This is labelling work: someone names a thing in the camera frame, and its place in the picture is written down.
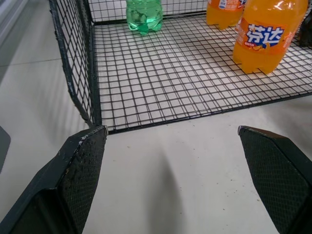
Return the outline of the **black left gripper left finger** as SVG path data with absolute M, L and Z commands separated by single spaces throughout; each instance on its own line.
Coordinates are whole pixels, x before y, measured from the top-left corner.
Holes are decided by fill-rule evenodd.
M 82 234 L 107 136 L 100 125 L 68 137 L 4 217 L 0 234 Z

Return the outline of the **green soda bottle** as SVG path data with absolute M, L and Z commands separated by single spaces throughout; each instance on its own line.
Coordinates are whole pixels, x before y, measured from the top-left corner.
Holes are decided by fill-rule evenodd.
M 126 0 L 126 19 L 129 29 L 141 35 L 160 31 L 163 23 L 161 0 Z

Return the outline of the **dark cola bottle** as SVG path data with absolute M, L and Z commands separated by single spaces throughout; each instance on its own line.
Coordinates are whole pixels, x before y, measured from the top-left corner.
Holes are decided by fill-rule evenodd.
M 312 47 L 312 15 L 308 15 L 301 24 L 299 31 L 299 46 Z

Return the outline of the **orange Fanta soda bottle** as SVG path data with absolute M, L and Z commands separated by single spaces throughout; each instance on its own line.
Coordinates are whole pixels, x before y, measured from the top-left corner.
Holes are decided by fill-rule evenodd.
M 236 26 L 247 0 L 208 0 L 206 22 L 218 25 L 220 30 Z
M 233 60 L 244 73 L 271 73 L 283 59 L 309 0 L 247 0 L 237 25 Z

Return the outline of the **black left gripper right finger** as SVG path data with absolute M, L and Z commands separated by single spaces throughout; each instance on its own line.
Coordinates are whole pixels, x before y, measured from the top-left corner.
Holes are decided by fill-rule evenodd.
M 239 126 L 254 187 L 279 234 L 312 234 L 312 161 L 287 137 Z

